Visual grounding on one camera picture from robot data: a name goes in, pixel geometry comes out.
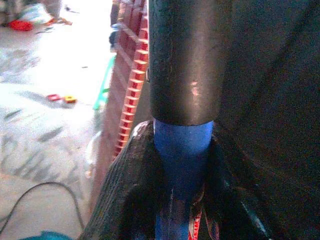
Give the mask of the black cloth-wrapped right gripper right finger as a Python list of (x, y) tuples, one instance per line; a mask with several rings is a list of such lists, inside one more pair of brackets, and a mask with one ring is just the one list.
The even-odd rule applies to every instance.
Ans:
[(209, 145), (203, 210), (210, 240), (272, 240), (258, 199), (233, 178), (215, 137)]

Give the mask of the teal round container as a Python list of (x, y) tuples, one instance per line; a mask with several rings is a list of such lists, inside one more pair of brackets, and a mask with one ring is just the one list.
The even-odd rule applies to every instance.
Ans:
[(54, 232), (54, 231), (42, 231), (40, 235), (29, 236), (18, 240), (73, 240), (69, 236)]

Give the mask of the red plastic toy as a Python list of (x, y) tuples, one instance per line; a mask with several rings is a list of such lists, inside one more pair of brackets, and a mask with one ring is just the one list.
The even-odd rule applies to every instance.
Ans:
[(23, 21), (23, 20), (13, 20), (8, 23), (8, 26), (19, 32), (28, 32), (33, 29), (33, 24), (28, 21)]

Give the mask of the green plastic frame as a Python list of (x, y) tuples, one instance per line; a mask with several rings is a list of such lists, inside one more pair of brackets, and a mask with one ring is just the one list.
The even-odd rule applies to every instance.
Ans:
[(115, 64), (116, 55), (113, 54), (107, 63), (103, 80), (99, 89), (98, 96), (93, 104), (92, 109), (97, 111), (108, 102), (108, 94), (110, 90), (110, 78)]

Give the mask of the orange small toy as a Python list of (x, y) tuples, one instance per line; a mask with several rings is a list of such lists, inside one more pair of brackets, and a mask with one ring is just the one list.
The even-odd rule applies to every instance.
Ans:
[(45, 26), (50, 26), (53, 24), (63, 24), (63, 25), (71, 26), (73, 23), (63, 17), (59, 17), (59, 18), (52, 17), (49, 21), (44, 23)]

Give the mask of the blue broom pole black grip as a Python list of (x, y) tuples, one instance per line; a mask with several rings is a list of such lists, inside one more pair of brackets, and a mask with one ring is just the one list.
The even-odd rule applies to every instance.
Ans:
[(165, 177), (155, 240), (188, 240), (220, 107), (233, 0), (149, 0), (150, 107)]

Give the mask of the white green plastic bag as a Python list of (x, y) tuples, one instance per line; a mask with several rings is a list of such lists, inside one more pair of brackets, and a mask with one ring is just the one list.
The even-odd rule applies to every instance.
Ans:
[(18, 19), (21, 21), (31, 22), (32, 24), (46, 24), (53, 17), (47, 12), (42, 3), (29, 4), (19, 14)]

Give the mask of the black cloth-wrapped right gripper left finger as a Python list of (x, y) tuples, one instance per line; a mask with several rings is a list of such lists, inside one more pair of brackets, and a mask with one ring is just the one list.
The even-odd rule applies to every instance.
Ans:
[(141, 122), (109, 166), (79, 240), (156, 240), (156, 215), (162, 206), (164, 182), (153, 122)]

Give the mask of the dark cabinet panel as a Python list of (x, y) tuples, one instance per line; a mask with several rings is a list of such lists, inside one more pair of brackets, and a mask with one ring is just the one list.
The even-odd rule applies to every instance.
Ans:
[(320, 0), (233, 0), (218, 121), (274, 240), (320, 240)]

